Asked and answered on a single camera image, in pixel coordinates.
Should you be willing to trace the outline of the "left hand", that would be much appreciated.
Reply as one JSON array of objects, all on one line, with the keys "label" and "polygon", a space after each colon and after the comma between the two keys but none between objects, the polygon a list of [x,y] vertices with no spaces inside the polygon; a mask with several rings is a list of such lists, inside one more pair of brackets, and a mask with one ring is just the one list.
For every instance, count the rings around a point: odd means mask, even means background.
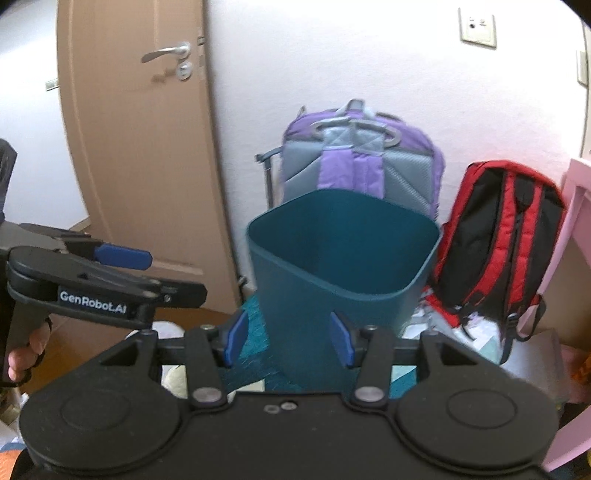
[{"label": "left hand", "polygon": [[30,370],[42,360],[51,333],[52,323],[46,319],[39,328],[30,334],[25,346],[16,348],[9,353],[8,377],[12,382],[23,382]]}]

